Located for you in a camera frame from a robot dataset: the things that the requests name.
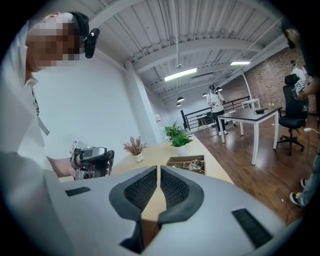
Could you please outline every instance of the brick wall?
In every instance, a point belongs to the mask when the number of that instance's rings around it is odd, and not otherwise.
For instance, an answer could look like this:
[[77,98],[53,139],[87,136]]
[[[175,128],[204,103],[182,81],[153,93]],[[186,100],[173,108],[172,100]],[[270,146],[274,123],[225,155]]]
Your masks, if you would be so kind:
[[[299,68],[305,64],[300,50],[285,48],[244,73],[252,97],[260,99],[261,107],[267,108],[268,103],[274,103],[276,107],[285,107],[283,86],[285,85],[285,76],[290,75],[292,71],[291,60],[296,60]],[[224,85],[223,92],[225,98],[227,92],[230,92],[231,100],[243,97],[244,92],[248,95],[242,76],[238,76]],[[309,97],[309,112],[316,113],[316,97],[314,95]]]

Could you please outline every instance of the black office chair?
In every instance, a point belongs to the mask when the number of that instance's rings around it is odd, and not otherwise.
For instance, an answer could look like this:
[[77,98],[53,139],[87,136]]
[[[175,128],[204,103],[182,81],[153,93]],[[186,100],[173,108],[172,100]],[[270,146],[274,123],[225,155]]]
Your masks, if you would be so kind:
[[285,116],[279,118],[279,124],[289,128],[290,136],[282,135],[279,143],[289,142],[289,156],[291,156],[292,143],[301,147],[301,152],[304,151],[304,145],[297,141],[297,137],[293,137],[293,130],[297,130],[302,126],[306,126],[306,119],[308,116],[308,99],[299,100],[294,97],[295,83],[299,80],[296,74],[287,75],[284,79],[285,86],[283,87],[283,93],[285,97]]

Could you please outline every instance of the sneaker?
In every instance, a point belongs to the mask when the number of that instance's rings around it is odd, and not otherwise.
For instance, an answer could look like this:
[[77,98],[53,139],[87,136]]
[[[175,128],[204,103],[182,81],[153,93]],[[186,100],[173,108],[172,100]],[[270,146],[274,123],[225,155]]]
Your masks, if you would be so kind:
[[300,180],[300,185],[301,185],[301,187],[302,187],[303,189],[305,188],[307,181],[308,181],[308,180],[305,179],[305,178],[302,178],[302,179]]
[[300,193],[290,193],[290,201],[294,203],[296,206],[300,206],[298,202],[299,196]]

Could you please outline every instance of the green plant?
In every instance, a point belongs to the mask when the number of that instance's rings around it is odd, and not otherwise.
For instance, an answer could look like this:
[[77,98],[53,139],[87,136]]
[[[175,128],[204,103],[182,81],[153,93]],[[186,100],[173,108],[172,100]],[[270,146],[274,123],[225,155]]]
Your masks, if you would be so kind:
[[139,155],[146,148],[146,143],[141,141],[141,136],[134,138],[131,136],[127,143],[123,144],[123,149],[133,156]]
[[192,139],[190,139],[190,138],[192,138],[192,136],[186,132],[183,132],[183,131],[181,131],[178,135],[175,135],[171,138],[172,138],[171,146],[176,147],[176,148],[182,147],[182,146],[193,141]]
[[183,131],[181,129],[181,126],[177,126],[177,121],[175,121],[173,123],[173,125],[169,125],[169,126],[164,127],[164,132],[165,132],[165,135],[173,138],[173,137],[179,135],[180,133],[182,133]]

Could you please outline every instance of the white shirt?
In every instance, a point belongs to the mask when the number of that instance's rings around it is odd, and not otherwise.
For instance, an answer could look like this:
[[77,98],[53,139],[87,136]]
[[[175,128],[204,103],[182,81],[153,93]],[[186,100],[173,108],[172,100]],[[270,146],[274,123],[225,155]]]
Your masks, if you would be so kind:
[[222,97],[221,93],[218,92],[218,94],[215,93],[209,93],[206,96],[206,102],[208,102],[208,104],[212,104],[211,107],[211,112],[213,113],[217,113],[220,112],[222,110],[224,110],[224,106],[222,106],[222,101],[224,101],[225,99]]
[[28,24],[15,36],[0,67],[0,152],[15,152],[52,170],[44,151],[31,77],[26,83]]
[[292,72],[291,72],[291,75],[292,75],[292,74],[296,74],[296,76],[297,76],[300,80],[306,81],[306,76],[305,76],[305,73],[304,73],[304,71],[303,71],[302,69],[295,67],[295,68],[292,70]]

